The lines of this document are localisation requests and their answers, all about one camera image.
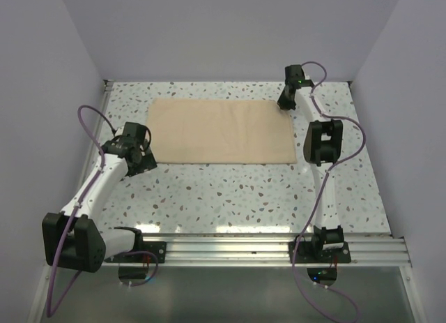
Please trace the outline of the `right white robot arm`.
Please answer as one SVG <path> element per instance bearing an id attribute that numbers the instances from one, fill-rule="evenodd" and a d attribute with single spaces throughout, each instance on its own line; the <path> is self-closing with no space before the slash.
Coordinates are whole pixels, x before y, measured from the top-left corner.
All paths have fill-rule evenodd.
<path id="1" fill-rule="evenodd" d="M 315 188 L 316 210 L 312 213 L 312 244 L 310 253 L 319 262 L 328 261 L 344 245 L 344 234 L 336 209 L 335 178 L 330 168 L 340 158 L 343 123 L 331 119 L 323 112 L 323 106 L 315 95 L 314 82 L 301 65 L 285 67 L 284 89 L 277 104 L 281 110 L 295 110 L 298 92 L 311 88 L 309 99 L 301 101 L 301 108 L 309 125 L 303 144 L 305 162 L 310 165 Z"/>

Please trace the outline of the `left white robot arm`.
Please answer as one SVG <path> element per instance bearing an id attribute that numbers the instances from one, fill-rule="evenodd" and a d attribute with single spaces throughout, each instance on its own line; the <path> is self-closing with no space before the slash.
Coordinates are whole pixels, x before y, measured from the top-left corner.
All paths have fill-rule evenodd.
<path id="1" fill-rule="evenodd" d="M 43 218 L 45 258 L 50 266 L 93 273 L 115 255 L 129 262 L 144 256 L 140 230 L 115 227 L 101 234 L 97 223 L 120 181 L 156 168 L 150 144 L 151 132 L 146 126 L 127 122 L 117 136 L 101 146 L 95 167 L 77 194 L 59 213 Z"/>

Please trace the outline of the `beige cloth wrap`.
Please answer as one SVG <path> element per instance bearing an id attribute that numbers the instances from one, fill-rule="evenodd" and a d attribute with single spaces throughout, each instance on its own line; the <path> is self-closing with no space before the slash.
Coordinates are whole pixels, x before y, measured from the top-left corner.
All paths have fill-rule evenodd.
<path id="1" fill-rule="evenodd" d="M 289 113 L 271 100 L 161 99 L 148 108 L 151 148 L 166 164 L 294 164 Z"/>

